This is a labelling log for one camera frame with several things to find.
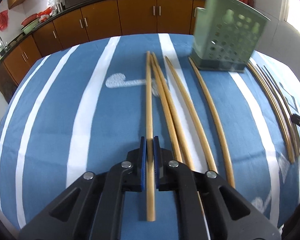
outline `white stripe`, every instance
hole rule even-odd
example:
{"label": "white stripe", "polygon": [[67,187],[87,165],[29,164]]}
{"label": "white stripe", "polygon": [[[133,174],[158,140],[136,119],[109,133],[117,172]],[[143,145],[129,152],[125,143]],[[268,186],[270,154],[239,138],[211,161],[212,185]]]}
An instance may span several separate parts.
{"label": "white stripe", "polygon": [[86,171],[93,116],[106,73],[119,40],[120,37],[110,38],[83,92],[72,129],[67,163],[67,187]]}
{"label": "white stripe", "polygon": [[246,99],[253,119],[259,131],[261,142],[266,151],[266,159],[268,162],[271,184],[271,210],[270,222],[278,225],[279,220],[279,204],[280,204],[280,180],[279,180],[279,165],[276,157],[274,144],[271,140],[270,132],[266,124],[266,120],[262,115],[259,104],[252,95],[251,91],[238,73],[229,72],[234,82],[237,84],[242,95]]}
{"label": "white stripe", "polygon": [[27,80],[23,83],[23,85],[20,87],[20,89],[18,90],[18,92],[16,93],[16,96],[14,97],[11,106],[9,108],[8,114],[7,114],[7,118],[4,122],[4,126],[2,129],[2,133],[1,133],[1,137],[0,137],[0,161],[1,161],[1,154],[2,154],[2,146],[4,143],[4,139],[7,133],[7,129],[11,120],[11,117],[13,115],[14,110],[16,109],[17,103],[23,93],[23,91],[25,90],[26,86],[28,85],[29,81],[32,79],[32,77],[34,76],[34,74],[39,70],[39,68],[41,68],[41,66],[45,63],[45,61],[47,60],[47,58],[50,55],[46,56],[41,63],[36,67],[36,69],[31,73],[31,75],[27,78]]}
{"label": "white stripe", "polygon": [[[186,88],[186,91],[190,96],[186,79],[183,75],[177,53],[173,47],[169,34],[159,33],[159,40],[161,44],[163,57],[167,56],[170,59],[171,63],[175,67],[176,72],[178,73],[178,76],[182,81],[183,86]],[[191,119],[186,103],[183,100],[182,94],[180,93],[178,85],[174,80],[174,77],[165,60],[164,60],[164,64],[166,68],[167,80],[168,80],[168,85],[172,96],[172,100],[174,102],[178,116],[180,118],[181,126],[186,137],[186,141],[188,144],[189,151],[191,153],[191,157],[193,159],[195,171],[204,173],[208,170],[208,165],[200,144],[198,134],[195,130],[194,123]]]}
{"label": "white stripe", "polygon": [[34,106],[28,116],[25,129],[23,131],[21,137],[20,148],[18,152],[18,159],[17,159],[17,166],[16,166],[16,202],[17,202],[17,218],[20,228],[23,228],[26,225],[26,218],[25,212],[23,210],[23,202],[22,202],[22,178],[23,178],[23,168],[25,164],[25,156],[27,152],[28,142],[30,139],[31,130],[36,119],[37,113],[39,108],[46,97],[51,85],[55,81],[56,77],[62,70],[63,66],[67,62],[70,55],[77,49],[79,45],[76,45],[69,49],[69,51],[61,58],[58,65],[52,72],[51,76],[49,77],[48,81],[44,85],[43,89],[41,90],[40,94],[38,95]]}

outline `chopstick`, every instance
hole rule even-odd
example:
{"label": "chopstick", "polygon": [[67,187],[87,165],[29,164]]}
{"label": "chopstick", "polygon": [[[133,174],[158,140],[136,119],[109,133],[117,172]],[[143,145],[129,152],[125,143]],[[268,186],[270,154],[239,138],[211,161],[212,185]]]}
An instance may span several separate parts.
{"label": "chopstick", "polygon": [[269,103],[272,107],[272,110],[274,111],[274,114],[279,123],[281,134],[283,136],[283,140],[284,140],[286,148],[287,148],[289,161],[290,161],[290,163],[294,163],[295,158],[294,158],[294,154],[293,154],[293,148],[292,148],[292,144],[290,141],[288,127],[287,127],[287,124],[284,122],[284,117],[282,116],[282,112],[280,111],[279,106],[278,106],[276,100],[274,99],[273,94],[271,93],[269,87],[267,86],[266,81],[261,76],[261,74],[255,69],[255,67],[253,66],[253,64],[250,61],[248,61],[248,63],[247,63],[247,68],[255,76],[255,78],[258,81],[260,87],[262,88],[264,94],[268,98],[268,101],[269,101]]}
{"label": "chopstick", "polygon": [[155,221],[155,189],[154,189],[154,159],[153,159],[153,125],[152,125],[152,80],[150,67],[150,52],[146,58],[146,141],[147,141],[147,165],[146,165],[146,203],[147,221]]}
{"label": "chopstick", "polygon": [[224,162],[225,162],[227,181],[233,188],[235,188],[231,156],[230,156],[230,153],[229,153],[229,148],[228,148],[228,144],[227,144],[227,141],[226,141],[226,136],[225,136],[225,133],[223,131],[221,120],[219,118],[216,106],[213,103],[213,99],[212,99],[212,97],[209,93],[207,85],[205,84],[202,76],[200,75],[199,70],[197,69],[197,67],[195,66],[195,64],[194,64],[194,62],[191,58],[189,58],[189,61],[190,61],[190,64],[192,65],[192,68],[193,68],[197,78],[198,78],[198,81],[200,83],[200,86],[202,88],[204,96],[207,100],[209,109],[211,111],[213,121],[216,125],[216,129],[217,129],[217,133],[218,133],[218,137],[219,137],[219,140],[220,140],[220,145],[221,145],[221,149],[222,149],[222,153],[223,153],[223,159],[224,159]]}
{"label": "chopstick", "polygon": [[162,87],[162,83],[161,83],[161,80],[160,80],[160,77],[159,77],[158,70],[155,67],[153,56],[151,56],[151,63],[152,63],[152,69],[154,71],[155,81],[156,81],[157,86],[158,86],[158,92],[159,92],[159,96],[160,96],[160,99],[161,99],[164,116],[165,116],[166,122],[167,122],[167,127],[168,127],[168,131],[169,131],[169,135],[170,135],[170,140],[171,140],[171,143],[172,143],[172,149],[173,149],[174,157],[178,162],[183,163],[180,148],[179,148],[179,144],[178,144],[177,134],[176,134],[174,124],[173,124],[173,120],[172,120],[172,116],[171,116],[171,112],[170,112],[170,109],[169,109],[169,105],[168,105],[168,102],[167,102],[166,95],[165,95],[163,87]]}
{"label": "chopstick", "polygon": [[201,122],[200,122],[200,119],[198,117],[198,114],[194,108],[194,105],[185,89],[185,87],[183,86],[176,70],[174,69],[172,63],[170,62],[170,60],[168,59],[168,57],[166,56],[165,57],[166,61],[167,61],[167,64],[168,64],[168,67],[169,69],[171,70],[171,73],[178,85],[178,88],[182,94],[182,97],[186,103],[186,106],[189,110],[189,113],[191,115],[191,118],[192,118],[192,121],[194,123],[194,127],[197,131],[197,134],[199,136],[199,140],[200,140],[200,144],[201,144],[201,147],[203,149],[203,152],[205,154],[205,157],[206,157],[206,160],[207,160],[207,163],[208,163],[208,168],[212,171],[215,171],[215,172],[218,172],[217,170],[217,166],[214,162],[214,159],[213,159],[213,155],[212,155],[212,152],[211,152],[211,149],[210,149],[210,146],[209,146],[209,142],[207,140],[207,137],[204,133],[204,130],[203,130],[203,127],[201,125]]}
{"label": "chopstick", "polygon": [[165,81],[164,75],[162,73],[162,70],[160,68],[160,65],[158,63],[157,57],[154,53],[152,53],[153,59],[154,59],[154,66],[153,68],[155,68],[159,74],[159,78],[160,78],[160,82],[162,84],[169,108],[170,108],[170,112],[172,115],[172,119],[173,119],[173,123],[174,123],[174,127],[176,129],[177,135],[178,135],[178,141],[180,143],[180,147],[181,147],[181,151],[183,153],[184,159],[185,159],[185,163],[186,165],[193,171],[194,170],[194,164],[193,164],[193,160],[188,148],[188,144],[186,142],[186,137],[185,134],[183,132],[182,126],[181,126],[181,122],[176,110],[176,107],[173,103],[172,100],[172,96],[170,94],[170,90],[168,88],[168,85]]}

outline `window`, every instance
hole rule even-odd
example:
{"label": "window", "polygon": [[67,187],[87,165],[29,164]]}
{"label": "window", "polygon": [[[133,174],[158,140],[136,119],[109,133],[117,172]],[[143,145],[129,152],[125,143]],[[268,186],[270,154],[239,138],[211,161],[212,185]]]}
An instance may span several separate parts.
{"label": "window", "polygon": [[287,22],[300,33],[300,0],[289,0]]}

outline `bamboo stick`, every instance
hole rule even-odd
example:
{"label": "bamboo stick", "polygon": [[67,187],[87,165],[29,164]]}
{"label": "bamboo stick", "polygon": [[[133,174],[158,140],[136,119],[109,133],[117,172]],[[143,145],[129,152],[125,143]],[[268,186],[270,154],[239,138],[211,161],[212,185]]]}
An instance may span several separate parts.
{"label": "bamboo stick", "polygon": [[204,155],[205,155],[207,163],[208,163],[208,168],[212,171],[218,172],[217,166],[214,162],[213,155],[212,155],[212,152],[211,152],[211,149],[210,149],[210,146],[209,146],[209,142],[208,142],[207,137],[204,133],[203,127],[201,125],[198,114],[197,114],[197,112],[194,108],[194,105],[193,105],[186,89],[184,88],[184,86],[183,86],[176,70],[174,69],[172,63],[170,62],[170,60],[168,59],[167,56],[165,57],[165,59],[167,61],[168,67],[171,70],[171,73],[172,73],[172,75],[173,75],[173,77],[174,77],[174,79],[175,79],[175,81],[176,81],[176,83],[179,87],[179,90],[182,94],[182,97],[183,97],[183,99],[186,103],[186,106],[189,110],[189,113],[191,115],[192,121],[194,123],[194,127],[195,127],[195,129],[197,131],[197,134],[199,136],[201,147],[203,149]]}
{"label": "bamboo stick", "polygon": [[218,133],[218,137],[219,137],[219,140],[220,140],[220,145],[221,145],[221,149],[222,149],[222,153],[223,153],[223,159],[224,159],[224,162],[225,162],[225,168],[226,168],[226,175],[227,175],[228,183],[233,188],[235,188],[235,182],[234,182],[234,174],[233,174],[231,156],[230,156],[230,153],[229,153],[229,148],[228,148],[228,144],[227,144],[227,141],[226,141],[225,132],[223,131],[221,120],[219,118],[216,106],[213,103],[213,99],[212,99],[212,97],[211,97],[211,95],[209,93],[207,85],[205,84],[202,76],[200,75],[199,70],[197,69],[197,67],[195,66],[195,64],[194,64],[194,62],[193,62],[193,60],[191,58],[189,58],[189,61],[190,61],[191,65],[192,65],[192,68],[193,68],[193,70],[194,70],[197,78],[198,78],[198,81],[200,83],[200,86],[202,88],[204,96],[205,96],[205,98],[207,100],[209,109],[211,111],[213,121],[214,121],[214,123],[216,125],[216,129],[217,129],[217,133]]}
{"label": "bamboo stick", "polygon": [[152,56],[154,58],[155,68],[158,71],[159,78],[160,78],[160,81],[161,81],[164,93],[165,93],[166,98],[167,98],[167,102],[168,102],[168,105],[169,105],[169,108],[170,108],[170,112],[171,112],[171,115],[172,115],[174,127],[175,127],[176,132],[177,132],[178,141],[180,143],[181,151],[183,153],[186,165],[192,171],[194,171],[193,160],[192,160],[192,157],[191,157],[191,154],[190,154],[190,151],[189,151],[189,148],[188,148],[188,144],[187,144],[187,141],[186,141],[186,138],[185,138],[185,134],[183,132],[183,128],[181,126],[181,122],[180,122],[180,119],[179,119],[176,107],[175,107],[175,105],[173,103],[172,96],[170,94],[168,85],[167,85],[167,83],[165,81],[164,75],[163,75],[162,70],[160,68],[160,65],[158,63],[156,55],[154,53],[152,53]]}
{"label": "bamboo stick", "polygon": [[165,116],[166,122],[167,122],[167,127],[168,127],[168,131],[169,131],[169,135],[170,135],[170,140],[172,143],[174,157],[178,162],[183,163],[179,144],[178,144],[178,138],[177,138],[177,134],[176,134],[176,131],[174,128],[171,112],[170,112],[169,105],[167,102],[167,98],[164,93],[164,90],[163,90],[163,87],[162,87],[162,84],[160,81],[159,73],[157,71],[157,68],[155,67],[154,59],[152,56],[151,56],[151,63],[152,63],[152,69],[154,71],[155,81],[157,82],[157,86],[158,86],[158,92],[160,95],[164,116]]}
{"label": "bamboo stick", "polygon": [[289,107],[289,105],[288,105],[288,102],[287,102],[285,96],[283,95],[281,89],[279,88],[279,85],[277,84],[277,82],[275,81],[275,79],[273,78],[273,76],[271,75],[271,73],[269,72],[269,70],[268,70],[267,68],[265,68],[265,69],[266,69],[266,71],[267,71],[267,73],[268,73],[269,78],[272,80],[272,83],[274,84],[274,86],[275,86],[277,92],[279,93],[280,97],[282,98],[282,101],[283,101],[285,107],[287,108],[287,111],[288,111],[288,114],[289,114],[289,121],[290,121],[290,123],[291,123],[291,125],[292,125],[292,127],[293,127],[293,130],[294,130],[294,133],[295,133],[295,135],[296,135],[296,140],[297,140],[297,144],[298,144],[298,148],[299,148],[299,152],[300,152],[300,135],[299,135],[299,133],[298,133],[298,129],[297,129],[296,124],[295,124],[295,123],[292,123],[291,120],[290,120],[290,117],[291,117],[291,115],[292,115],[292,112],[291,112],[291,110],[290,110],[290,107]]}
{"label": "bamboo stick", "polygon": [[146,165],[146,202],[147,221],[155,221],[155,189],[154,189],[154,158],[153,158],[153,125],[152,125],[152,80],[150,67],[150,52],[146,58],[146,140],[147,140],[147,165]]}
{"label": "bamboo stick", "polygon": [[268,98],[268,101],[269,101],[269,103],[272,107],[272,110],[274,111],[274,114],[275,114],[275,116],[277,118],[277,121],[279,123],[281,134],[282,134],[283,140],[284,140],[286,148],[287,148],[289,161],[290,161],[290,163],[294,163],[295,158],[294,158],[294,154],[293,154],[293,148],[292,148],[292,144],[291,144],[291,141],[290,141],[290,138],[289,138],[288,128],[287,128],[286,123],[284,122],[284,118],[282,116],[282,113],[280,112],[279,107],[278,107],[271,91],[269,90],[266,82],[264,81],[264,79],[262,78],[260,73],[255,69],[255,67],[252,65],[252,63],[250,61],[247,63],[247,68],[255,76],[255,78],[257,79],[258,83],[260,84],[263,92],[265,93],[266,97]]}

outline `perforated plastic container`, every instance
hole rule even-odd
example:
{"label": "perforated plastic container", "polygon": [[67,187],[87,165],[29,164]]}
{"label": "perforated plastic container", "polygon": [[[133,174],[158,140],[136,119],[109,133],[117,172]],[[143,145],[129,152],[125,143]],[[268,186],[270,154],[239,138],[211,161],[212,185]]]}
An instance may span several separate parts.
{"label": "perforated plastic container", "polygon": [[191,58],[199,69],[242,72],[269,19],[238,0],[196,8]]}

